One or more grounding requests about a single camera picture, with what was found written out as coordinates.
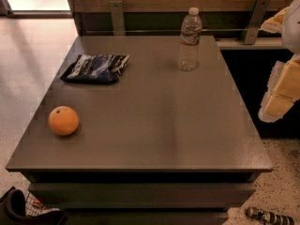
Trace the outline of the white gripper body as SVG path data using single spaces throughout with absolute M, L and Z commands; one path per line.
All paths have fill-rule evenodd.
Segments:
M 284 15 L 282 44 L 292 53 L 300 53 L 300 0 L 293 0 Z

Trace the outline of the yellow white gripper finger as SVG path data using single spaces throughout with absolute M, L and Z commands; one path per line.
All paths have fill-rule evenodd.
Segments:
M 261 29 L 271 34 L 281 34 L 283 30 L 285 15 L 288 9 L 288 7 L 285 7 L 284 9 L 276 13 L 273 17 L 265 20 L 261 25 Z
M 300 55 L 286 62 L 276 61 L 271 70 L 258 116 L 261 121 L 274 123 L 281 119 L 300 99 Z

